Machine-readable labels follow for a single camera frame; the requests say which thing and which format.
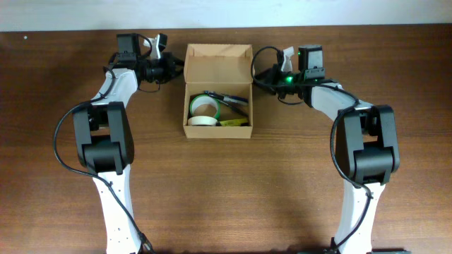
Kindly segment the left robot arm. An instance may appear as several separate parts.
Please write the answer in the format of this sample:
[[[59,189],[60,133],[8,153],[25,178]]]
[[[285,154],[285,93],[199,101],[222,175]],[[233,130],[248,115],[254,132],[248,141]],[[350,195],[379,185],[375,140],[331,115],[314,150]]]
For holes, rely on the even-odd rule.
[[[107,234],[107,253],[152,253],[133,217],[130,191],[134,143],[126,106],[142,82],[161,85],[183,71],[166,52],[167,36],[118,34],[118,50],[104,68],[105,81],[88,102],[72,111],[81,166],[96,185]]]

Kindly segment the green tape roll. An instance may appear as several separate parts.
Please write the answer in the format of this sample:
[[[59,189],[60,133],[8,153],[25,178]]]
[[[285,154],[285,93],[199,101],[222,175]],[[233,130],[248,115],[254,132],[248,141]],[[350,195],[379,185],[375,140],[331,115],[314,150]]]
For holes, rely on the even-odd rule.
[[[214,108],[215,112],[211,112],[211,113],[207,113],[206,111],[199,112],[199,113],[196,112],[198,110],[198,108],[204,107],[206,109],[207,106]],[[220,103],[217,99],[210,97],[208,95],[198,95],[192,99],[192,101],[189,105],[189,112],[192,116],[211,116],[215,119],[219,119]]]

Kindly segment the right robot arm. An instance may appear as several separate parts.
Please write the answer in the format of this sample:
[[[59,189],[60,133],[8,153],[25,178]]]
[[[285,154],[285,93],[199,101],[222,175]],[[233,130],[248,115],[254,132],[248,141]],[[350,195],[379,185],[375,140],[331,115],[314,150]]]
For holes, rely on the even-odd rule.
[[[332,120],[330,153],[344,182],[340,222],[324,253],[372,253],[371,233],[377,205],[400,166],[393,109],[362,101],[326,77],[323,48],[304,45],[277,49],[277,62],[261,73],[250,68],[254,85],[280,102],[296,95]]]

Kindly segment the cardboard box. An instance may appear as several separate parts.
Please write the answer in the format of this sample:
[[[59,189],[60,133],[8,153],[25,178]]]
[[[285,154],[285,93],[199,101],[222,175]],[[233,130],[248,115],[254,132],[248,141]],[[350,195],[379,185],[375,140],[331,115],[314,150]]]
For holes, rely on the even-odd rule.
[[[184,64],[185,100],[183,128],[187,138],[241,138],[248,139],[253,131],[253,92],[250,74],[253,50],[250,44],[189,44]],[[204,95],[204,91],[213,91],[248,99],[246,106],[232,104],[249,116],[241,116],[230,108],[220,104],[219,121],[242,119],[249,120],[248,126],[189,126],[187,121],[192,115],[189,105],[193,98]],[[197,113],[215,112],[207,106],[198,108]]]

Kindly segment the yellow highlighter marker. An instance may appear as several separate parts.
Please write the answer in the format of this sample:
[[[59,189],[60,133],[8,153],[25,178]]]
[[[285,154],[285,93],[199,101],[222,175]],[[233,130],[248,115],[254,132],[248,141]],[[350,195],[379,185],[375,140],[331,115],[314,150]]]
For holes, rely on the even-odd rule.
[[[247,118],[231,119],[231,120],[217,122],[217,126],[224,126],[224,127],[248,126],[248,125],[249,125],[249,120]]]

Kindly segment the cream masking tape roll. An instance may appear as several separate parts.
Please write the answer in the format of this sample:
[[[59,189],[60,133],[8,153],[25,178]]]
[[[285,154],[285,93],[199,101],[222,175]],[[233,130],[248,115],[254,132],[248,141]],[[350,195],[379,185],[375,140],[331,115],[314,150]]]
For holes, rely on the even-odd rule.
[[[218,120],[211,116],[192,116],[188,119],[189,126],[217,126]]]

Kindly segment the black permanent marker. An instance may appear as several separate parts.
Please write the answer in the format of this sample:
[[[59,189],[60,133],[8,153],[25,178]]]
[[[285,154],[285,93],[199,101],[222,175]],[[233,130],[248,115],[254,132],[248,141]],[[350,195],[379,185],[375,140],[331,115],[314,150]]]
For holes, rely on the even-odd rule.
[[[245,117],[249,116],[245,111],[242,111],[240,108],[238,108],[238,107],[236,107],[236,106],[234,106],[232,104],[229,104],[228,102],[225,102],[223,100],[219,100],[218,102],[220,104],[225,105],[226,107],[230,108],[233,112],[235,112],[235,113],[237,113],[237,114],[239,114],[241,116],[245,116]]]

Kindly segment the blue pen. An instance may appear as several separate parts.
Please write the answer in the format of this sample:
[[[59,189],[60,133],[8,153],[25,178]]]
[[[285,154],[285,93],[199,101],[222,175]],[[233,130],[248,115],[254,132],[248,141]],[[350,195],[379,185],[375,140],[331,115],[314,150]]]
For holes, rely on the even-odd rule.
[[[246,106],[249,104],[248,99],[245,99],[243,97],[226,95],[226,94],[216,93],[216,92],[208,91],[208,90],[205,90],[203,93],[209,97],[212,97],[212,98],[224,101],[224,102],[231,102],[233,104],[240,104],[243,106]]]

